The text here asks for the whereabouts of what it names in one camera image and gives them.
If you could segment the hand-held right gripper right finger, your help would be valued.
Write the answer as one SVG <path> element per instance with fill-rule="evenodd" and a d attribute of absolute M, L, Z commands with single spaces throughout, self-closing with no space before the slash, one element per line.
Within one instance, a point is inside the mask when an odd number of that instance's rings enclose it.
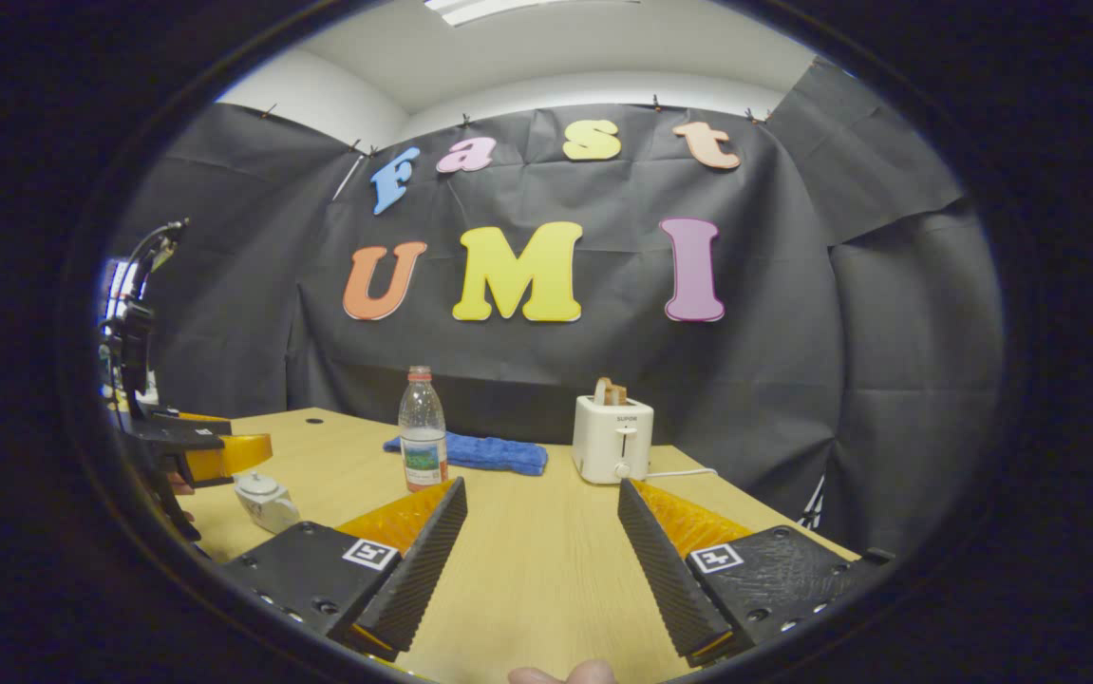
<path fill-rule="evenodd" d="M 794 524 L 742 524 L 637 480 L 621 481 L 618 517 L 675 653 L 710 667 L 794 630 L 894 554 L 843 559 Z"/>

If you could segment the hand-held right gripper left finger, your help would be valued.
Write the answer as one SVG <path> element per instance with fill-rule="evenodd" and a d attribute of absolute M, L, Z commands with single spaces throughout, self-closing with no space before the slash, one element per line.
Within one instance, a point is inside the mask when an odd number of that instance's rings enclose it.
<path fill-rule="evenodd" d="M 221 567 L 304 628 L 393 661 L 410 650 L 468 512 L 463 477 L 345 524 L 291 524 Z"/>

